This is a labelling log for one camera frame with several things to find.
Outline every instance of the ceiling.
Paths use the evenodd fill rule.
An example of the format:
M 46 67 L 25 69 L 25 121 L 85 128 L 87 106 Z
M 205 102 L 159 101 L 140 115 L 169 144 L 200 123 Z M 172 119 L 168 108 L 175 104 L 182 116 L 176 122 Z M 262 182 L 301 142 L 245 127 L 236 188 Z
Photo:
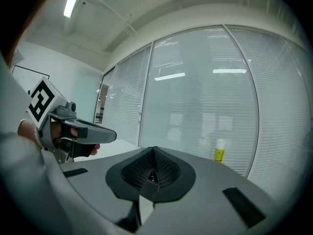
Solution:
M 100 70 L 104 69 L 104 65 L 98 63 L 102 60 L 105 62 L 119 44 L 135 35 L 144 25 L 190 6 L 206 3 L 240 4 L 271 13 L 294 27 L 292 15 L 281 13 L 280 0 L 78 0 L 71 18 L 63 15 L 66 1 L 48 0 L 27 40 L 63 52 Z M 66 43 L 62 48 L 60 41 Z M 68 46 L 75 46 L 75 50 L 81 48 L 92 58 L 75 55 L 78 52 L 73 47 L 71 51 L 68 50 Z

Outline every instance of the yellow bottle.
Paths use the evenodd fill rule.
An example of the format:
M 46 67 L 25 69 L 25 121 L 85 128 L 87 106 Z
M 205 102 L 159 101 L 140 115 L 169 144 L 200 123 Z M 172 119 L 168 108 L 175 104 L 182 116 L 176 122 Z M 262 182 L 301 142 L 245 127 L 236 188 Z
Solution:
M 214 161 L 221 163 L 223 160 L 224 152 L 225 152 L 225 140 L 217 139 L 216 149 L 214 154 Z

